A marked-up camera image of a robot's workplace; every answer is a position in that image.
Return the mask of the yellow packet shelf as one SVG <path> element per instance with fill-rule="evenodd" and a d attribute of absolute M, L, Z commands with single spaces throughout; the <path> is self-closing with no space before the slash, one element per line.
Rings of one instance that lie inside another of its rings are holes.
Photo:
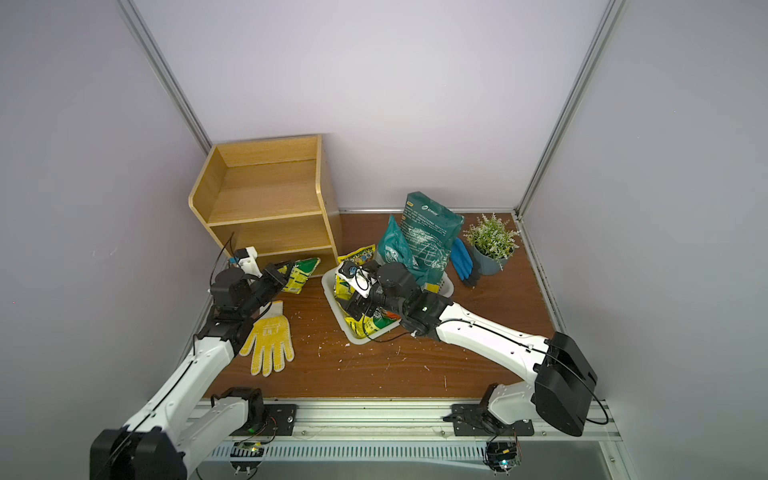
<path fill-rule="evenodd" d="M 354 288 L 342 277 L 334 276 L 334 298 L 337 302 L 349 301 L 354 295 Z"/>
<path fill-rule="evenodd" d="M 358 339 L 367 338 L 374 333 L 396 323 L 400 318 L 395 316 L 375 314 L 373 317 L 364 316 L 361 319 L 354 319 L 347 316 L 345 321 L 350 327 L 354 336 Z"/>
<path fill-rule="evenodd" d="M 291 294 L 300 294 L 307 281 L 313 276 L 320 265 L 319 257 L 301 259 L 287 262 L 278 268 L 278 271 L 287 278 L 282 291 Z"/>
<path fill-rule="evenodd" d="M 376 255 L 376 245 L 371 244 L 368 246 L 361 247 L 346 255 L 338 256 L 337 263 L 341 265 L 345 261 L 351 261 L 358 266 L 362 266 L 368 261 L 373 260 L 375 255 Z"/>

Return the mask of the yellow packet bottom shelf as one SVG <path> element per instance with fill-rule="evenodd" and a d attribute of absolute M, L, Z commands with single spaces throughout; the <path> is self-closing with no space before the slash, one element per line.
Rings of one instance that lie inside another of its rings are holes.
<path fill-rule="evenodd" d="M 354 319 L 347 316 L 345 321 L 350 327 L 354 336 L 358 339 L 367 338 L 374 333 L 396 323 L 400 318 L 395 316 L 375 314 L 373 317 L 364 316 L 361 319 Z"/>
<path fill-rule="evenodd" d="M 291 294 L 300 294 L 307 281 L 313 276 L 320 265 L 319 257 L 301 259 L 287 262 L 278 268 L 278 271 L 287 278 L 282 291 Z"/>

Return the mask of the white plastic basket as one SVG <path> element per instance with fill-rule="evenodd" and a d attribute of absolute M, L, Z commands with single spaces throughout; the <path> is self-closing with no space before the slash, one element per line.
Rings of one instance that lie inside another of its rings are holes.
<path fill-rule="evenodd" d="M 330 305 L 330 308 L 335 316 L 342 332 L 346 335 L 348 341 L 355 345 L 364 345 L 369 342 L 369 339 L 364 334 L 357 334 L 346 322 L 346 313 L 336 301 L 334 297 L 335 292 L 336 273 L 334 269 L 327 271 L 321 278 L 321 285 L 325 297 Z M 442 280 L 439 286 L 438 293 L 445 297 L 451 297 L 454 293 L 454 284 L 446 273 L 443 273 Z"/>

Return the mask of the green yellow fertilizer bag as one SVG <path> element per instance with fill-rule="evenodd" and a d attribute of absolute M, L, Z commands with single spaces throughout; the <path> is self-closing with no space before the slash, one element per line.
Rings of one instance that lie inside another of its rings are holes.
<path fill-rule="evenodd" d="M 439 291 L 451 247 L 463 224 L 462 215 L 424 193 L 408 194 L 400 228 L 415 262 L 414 276 L 426 290 Z"/>

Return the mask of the green orange fertilizer bag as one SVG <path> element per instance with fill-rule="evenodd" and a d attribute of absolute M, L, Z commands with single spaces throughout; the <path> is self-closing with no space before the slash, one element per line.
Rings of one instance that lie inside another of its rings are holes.
<path fill-rule="evenodd" d="M 377 253 L 384 263 L 402 263 L 407 269 L 415 269 L 408 241 L 393 215 L 389 216 L 386 231 L 377 245 Z"/>

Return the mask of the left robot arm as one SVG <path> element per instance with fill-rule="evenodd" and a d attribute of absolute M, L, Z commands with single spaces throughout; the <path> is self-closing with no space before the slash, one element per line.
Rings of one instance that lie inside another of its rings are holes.
<path fill-rule="evenodd" d="M 187 479 L 228 436 L 268 424 L 257 388 L 231 387 L 198 420 L 189 415 L 245 345 L 254 323 L 287 285 L 294 264 L 269 264 L 258 275 L 220 271 L 213 304 L 192 347 L 157 393 L 125 424 L 103 430 L 90 447 L 92 479 Z"/>

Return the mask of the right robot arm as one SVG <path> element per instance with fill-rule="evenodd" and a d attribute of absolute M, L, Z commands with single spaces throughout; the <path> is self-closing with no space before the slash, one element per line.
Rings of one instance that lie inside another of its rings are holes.
<path fill-rule="evenodd" d="M 421 288 L 401 263 L 345 261 L 335 274 L 352 288 L 341 307 L 353 318 L 377 310 L 393 313 L 411 336 L 469 350 L 521 379 L 519 385 L 489 386 L 463 422 L 501 434 L 517 422 L 539 418 L 566 435 L 582 436 L 597 399 L 597 375 L 570 336 L 528 334 L 485 319 Z"/>

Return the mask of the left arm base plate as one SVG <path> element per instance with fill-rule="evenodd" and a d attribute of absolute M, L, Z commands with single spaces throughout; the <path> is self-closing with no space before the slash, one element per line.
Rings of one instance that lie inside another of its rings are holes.
<path fill-rule="evenodd" d="M 267 404 L 264 407 L 264 417 L 260 424 L 236 430 L 233 436 L 290 437 L 293 435 L 296 424 L 297 410 L 297 404 Z"/>

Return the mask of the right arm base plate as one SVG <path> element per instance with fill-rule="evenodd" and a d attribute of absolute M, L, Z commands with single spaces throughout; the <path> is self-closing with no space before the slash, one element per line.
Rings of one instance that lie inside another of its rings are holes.
<path fill-rule="evenodd" d="M 454 435 L 459 437 L 493 435 L 531 437 L 535 434 L 531 421 L 518 420 L 513 424 L 506 424 L 479 404 L 452 404 L 451 412 L 443 417 L 443 421 L 450 423 Z"/>

